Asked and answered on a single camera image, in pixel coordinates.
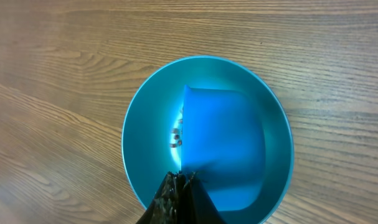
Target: bowl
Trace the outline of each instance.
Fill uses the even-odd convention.
[[[265,170],[257,199],[249,206],[221,211],[227,223],[262,223],[277,209],[290,184],[294,146],[277,97],[249,69],[224,58],[181,58],[154,72],[133,97],[122,131],[122,156],[133,192],[144,208],[168,171],[181,170],[181,130],[185,85],[232,90],[245,95],[257,111],[265,140]]]

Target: wooden table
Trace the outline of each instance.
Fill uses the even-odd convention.
[[[268,223],[378,223],[378,0],[0,0],[0,223],[135,223],[126,109],[198,54],[254,71],[288,115]]]

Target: bowl rim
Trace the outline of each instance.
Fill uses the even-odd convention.
[[[273,208],[270,210],[270,212],[268,213],[268,215],[266,215],[262,221],[260,223],[264,223],[266,220],[268,220],[271,215],[273,213],[275,213],[275,211],[277,210],[278,206],[281,204],[281,202],[283,201],[284,199],[284,196],[286,195],[287,191],[288,191],[288,188],[290,187],[290,184],[291,184],[291,179],[292,179],[292,176],[293,176],[293,169],[294,169],[294,142],[293,142],[293,134],[292,134],[292,131],[291,131],[291,126],[290,126],[290,122],[288,121],[288,118],[287,118],[287,114],[285,112],[285,110],[283,109],[283,106],[281,105],[281,102],[278,100],[276,94],[272,91],[272,89],[258,76],[256,75],[255,73],[253,73],[251,70],[249,70],[247,67],[244,67],[243,65],[237,63],[237,62],[234,62],[234,61],[231,61],[229,59],[226,59],[226,58],[223,58],[223,57],[217,57],[217,56],[212,56],[212,55],[194,55],[194,56],[188,56],[188,57],[183,57],[183,58],[179,58],[177,60],[174,60],[172,62],[169,62],[165,65],[163,65],[162,67],[160,67],[159,69],[157,69],[155,72],[153,72],[153,74],[151,74],[141,85],[140,87],[138,88],[138,90],[136,91],[136,93],[133,95],[132,97],[132,100],[130,101],[129,103],[129,106],[128,106],[128,109],[126,110],[126,114],[125,114],[125,118],[124,118],[124,123],[122,125],[122,133],[121,133],[121,155],[122,155],[122,160],[123,160],[123,164],[124,164],[124,169],[125,169],[125,174],[126,174],[126,178],[128,179],[129,181],[129,184],[131,185],[131,189],[133,191],[133,193],[135,194],[136,198],[138,199],[138,201],[140,202],[140,204],[144,207],[144,209],[147,209],[147,207],[144,205],[144,203],[140,200],[138,194],[136,193],[135,189],[133,188],[133,185],[132,185],[132,182],[131,182],[131,179],[129,178],[129,174],[128,174],[128,171],[126,170],[126,165],[125,165],[125,157],[124,157],[124,150],[123,150],[123,138],[124,138],[124,130],[125,130],[125,124],[126,124],[126,118],[128,116],[128,113],[130,111],[130,108],[131,108],[131,105],[132,105],[132,102],[135,100],[135,97],[137,96],[137,94],[140,92],[140,89],[142,89],[142,87],[144,87],[144,85],[146,84],[146,82],[148,80],[150,80],[153,76],[155,76],[158,72],[160,72],[161,70],[163,70],[164,68],[174,64],[174,63],[178,63],[178,62],[181,62],[181,61],[184,61],[184,60],[190,60],[190,59],[195,59],[195,58],[209,58],[209,59],[216,59],[216,60],[221,60],[223,62],[227,62],[227,63],[231,63],[235,66],[238,66],[240,67],[241,69],[245,70],[247,73],[251,74],[254,78],[256,78],[269,92],[270,94],[272,95],[272,97],[275,99],[275,101],[277,102],[279,108],[281,109],[281,111],[283,112],[283,115],[284,115],[284,120],[286,122],[286,125],[287,125],[287,128],[288,128],[288,134],[290,135],[290,146],[291,146],[291,155],[290,155],[290,169],[288,171],[288,178],[286,180],[286,184],[284,186],[284,189],[283,191],[281,192],[281,195],[279,197],[279,199],[277,200],[276,204],[273,206]]]

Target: wood grain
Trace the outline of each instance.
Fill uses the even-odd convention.
[[[0,1],[0,223],[135,223],[126,109],[199,54],[288,115],[293,180],[267,223],[378,223],[378,0]]]

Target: black object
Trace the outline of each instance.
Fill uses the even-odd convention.
[[[168,172],[136,224],[225,224],[201,181]]]

